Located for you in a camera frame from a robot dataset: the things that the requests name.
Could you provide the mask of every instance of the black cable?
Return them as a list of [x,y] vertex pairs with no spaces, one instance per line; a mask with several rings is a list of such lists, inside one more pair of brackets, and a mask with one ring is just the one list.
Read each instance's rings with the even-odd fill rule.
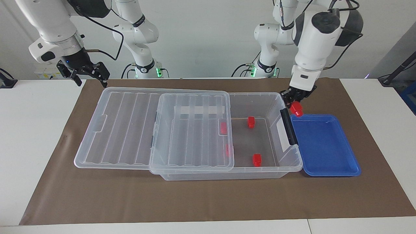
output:
[[113,8],[111,8],[110,9],[115,15],[117,15],[120,19],[122,19],[122,20],[124,20],[124,21],[127,21],[126,19],[124,19],[123,17],[121,17],[119,14],[117,14],[114,10],[113,10]]
[[242,71],[241,74],[240,74],[240,77],[243,77],[242,76],[243,75],[243,72],[245,72],[247,74],[247,72],[249,72],[249,71],[251,71],[251,70],[250,69],[247,69],[247,70]]
[[128,70],[128,71],[127,71],[127,78],[129,78],[129,72],[131,72],[131,71],[134,71],[134,72],[135,72],[136,70],[135,70],[135,69],[130,69],[130,70]]
[[356,0],[349,0],[349,1],[355,3],[357,6],[356,7],[350,7],[350,8],[342,8],[339,11],[356,10],[356,9],[358,9],[360,7],[360,4]]
[[117,55],[116,55],[116,57],[113,57],[113,56],[111,56],[109,53],[104,52],[104,51],[102,51],[102,50],[98,50],[98,52],[103,53],[103,54],[107,55],[108,57],[110,57],[112,60],[116,61],[116,60],[119,58],[121,48],[123,47],[124,35],[123,35],[121,32],[119,32],[119,31],[117,31],[117,30],[115,30],[115,29],[112,29],[112,28],[110,28],[110,27],[107,27],[107,26],[105,26],[104,24],[101,24],[101,23],[99,23],[99,22],[97,22],[97,21],[95,21],[95,20],[91,19],[91,18],[90,18],[90,17],[88,17],[88,16],[84,16],[84,17],[85,17],[85,18],[87,18],[88,20],[90,20],[91,22],[94,22],[94,23],[98,24],[99,26],[101,26],[101,27],[103,27],[103,28],[106,28],[106,29],[108,29],[108,30],[110,30],[110,31],[116,32],[116,33],[118,33],[118,34],[120,34],[120,35],[121,35],[121,43],[120,43],[120,46],[119,46],[119,50],[117,51]]
[[12,78],[12,80],[14,80],[13,76],[10,75],[10,73],[8,73],[6,70],[4,70],[3,68],[0,68],[0,71],[4,72],[6,75],[10,76],[10,78]]
[[279,5],[279,10],[280,10],[280,19],[282,20],[282,25],[283,27],[285,26],[285,20],[284,20],[284,13],[283,13],[283,5],[282,5],[282,0],[280,0],[280,5]]
[[161,71],[166,71],[166,73],[168,74],[168,78],[170,79],[171,77],[169,76],[169,71],[166,68],[161,68]]
[[261,50],[259,51],[259,53],[257,54],[257,56],[253,59],[253,61],[251,63],[254,63],[254,61],[259,57],[261,53]]
[[127,65],[124,70],[123,73],[121,74],[121,78],[123,78],[124,74],[126,73],[127,68],[129,68],[130,66],[133,66],[131,63],[129,63],[129,65]]
[[349,43],[348,45],[347,45],[347,47],[345,47],[345,49],[344,49],[344,51],[339,55],[339,57],[338,57],[338,59],[335,61],[335,63],[332,65],[332,66],[330,66],[330,67],[324,67],[324,69],[323,70],[328,70],[328,69],[331,69],[331,68],[333,68],[337,63],[338,63],[338,61],[341,59],[341,57],[344,55],[344,53],[347,51],[347,49],[356,41],[356,40],[358,40],[359,38],[361,38],[363,36],[363,34],[362,33],[359,33],[358,34],[358,37],[357,38],[355,38],[351,43]]
[[331,3],[329,4],[329,8],[328,8],[328,10],[330,10],[330,9],[332,9],[332,8],[334,8],[334,5],[335,5],[335,2],[336,2],[337,0],[332,0],[331,1]]
[[309,5],[311,5],[311,3],[313,2],[313,0],[311,0],[310,2],[308,2],[308,4],[306,5],[305,9],[303,9],[302,13],[306,11],[306,9],[308,9]]
[[276,76],[276,78],[279,78],[280,68],[277,67],[276,69],[279,69],[279,72],[277,73],[277,76]]
[[[405,68],[405,69],[403,69],[402,71],[406,71],[407,69],[409,69],[409,68],[413,67],[415,64],[416,64],[416,62],[414,62],[412,65],[410,65],[410,66],[406,67],[406,68]],[[389,75],[391,75],[391,74],[392,74],[392,73],[387,74],[387,75],[382,75],[382,76],[380,76],[380,77],[378,77],[378,78],[376,78],[376,79],[380,79],[380,78],[383,78],[383,77],[389,76]]]
[[233,76],[234,76],[235,72],[236,72],[238,69],[240,69],[240,67],[244,67],[244,66],[248,67],[248,66],[247,66],[247,64],[241,64],[240,66],[238,66],[238,67],[234,70],[234,72],[233,72],[233,74],[231,75],[231,77],[233,77]]
[[92,51],[90,51],[90,52],[100,52],[100,53],[103,53],[103,54],[107,55],[108,57],[110,57],[112,60],[116,61],[119,58],[121,48],[123,47],[124,35],[121,32],[119,32],[119,31],[117,31],[115,29],[112,29],[110,27],[107,27],[104,24],[101,24],[101,23],[99,23],[99,22],[91,19],[90,17],[84,15],[76,6],[73,5],[73,3],[71,2],[71,0],[67,0],[67,2],[74,8],[75,12],[77,12],[77,14],[79,14],[80,16],[87,18],[89,21],[91,21],[91,22],[93,22],[93,23],[95,23],[95,24],[97,24],[97,25],[99,25],[99,26],[101,26],[101,27],[103,27],[105,29],[108,29],[110,31],[116,32],[116,33],[118,33],[118,34],[121,35],[120,47],[119,47],[119,50],[118,50],[117,55],[116,55],[115,58],[113,56],[111,56],[109,53],[104,52],[102,50],[92,50]]

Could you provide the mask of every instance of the red block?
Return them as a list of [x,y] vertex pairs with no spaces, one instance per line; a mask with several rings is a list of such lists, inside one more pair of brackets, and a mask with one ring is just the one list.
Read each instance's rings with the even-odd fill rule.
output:
[[253,165],[255,167],[261,167],[261,154],[253,155]]
[[249,116],[248,118],[247,118],[247,125],[248,125],[248,128],[254,128],[254,125],[256,124],[256,120],[255,120],[255,118],[253,117],[253,116]]
[[303,115],[302,105],[298,101],[294,101],[290,106],[290,111],[296,115],[296,117],[301,117]]
[[221,135],[226,135],[227,134],[227,123],[226,122],[221,122],[220,123],[220,133],[221,133]]

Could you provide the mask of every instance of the black stand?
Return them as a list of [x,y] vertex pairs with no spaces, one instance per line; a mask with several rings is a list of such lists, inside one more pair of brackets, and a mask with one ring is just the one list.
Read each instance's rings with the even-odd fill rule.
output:
[[416,51],[412,55],[410,55],[410,57],[408,57],[406,61],[404,61],[398,68],[396,68],[396,70],[394,70],[394,72],[392,72],[387,78],[379,79],[379,82],[381,83],[381,85],[383,85],[384,87],[388,87],[391,84],[391,81],[399,73],[401,73],[404,69],[406,69],[406,67],[409,66],[410,63],[413,62],[414,60],[416,60]]
[[17,80],[13,79],[9,79],[7,77],[5,77],[2,73],[0,73],[0,80],[2,81],[2,85],[0,86],[0,89],[11,89],[15,86],[15,84],[17,83]]

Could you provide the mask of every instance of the blue tray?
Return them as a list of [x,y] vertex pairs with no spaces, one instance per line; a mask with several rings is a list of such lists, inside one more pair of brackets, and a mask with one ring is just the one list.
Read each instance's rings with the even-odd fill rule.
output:
[[347,137],[333,115],[291,115],[303,169],[310,176],[352,177],[361,174]]

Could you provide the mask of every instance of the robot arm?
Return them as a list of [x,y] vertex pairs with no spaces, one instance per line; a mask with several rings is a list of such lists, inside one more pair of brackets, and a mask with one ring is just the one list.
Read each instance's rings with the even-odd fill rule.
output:
[[[124,46],[132,53],[135,61],[137,78],[158,78],[161,64],[152,57],[151,51],[145,44],[156,42],[159,31],[154,24],[146,19],[136,0],[116,0],[120,16],[127,22],[116,25],[114,29],[124,35]],[[121,42],[121,36],[113,33],[116,41]]]
[[[299,2],[331,10],[306,11],[294,21]],[[358,11],[351,8],[350,0],[277,0],[273,17],[278,24],[256,27],[255,38],[261,46],[260,58],[254,64],[256,76],[273,76],[279,55],[276,45],[298,47],[290,87],[282,91],[288,107],[315,90],[314,83],[334,46],[347,46],[359,37],[363,20]]]
[[316,88],[328,56],[334,46],[347,46],[359,38],[363,20],[349,0],[315,0],[315,4],[333,7],[325,12],[306,11],[295,21],[292,38],[298,47],[289,88],[282,92],[288,107],[300,102]]
[[278,24],[260,24],[254,30],[254,38],[261,47],[260,57],[254,62],[255,76],[273,76],[279,55],[276,45],[293,44],[292,29],[297,4],[297,0],[277,0],[273,9],[273,17]]
[[29,46],[38,62],[60,58],[59,71],[78,86],[82,83],[78,75],[89,75],[107,86],[110,73],[102,62],[91,62],[77,28],[69,20],[68,9],[71,6],[82,16],[105,17],[110,11],[111,0],[16,0],[16,3],[39,31],[40,38]]

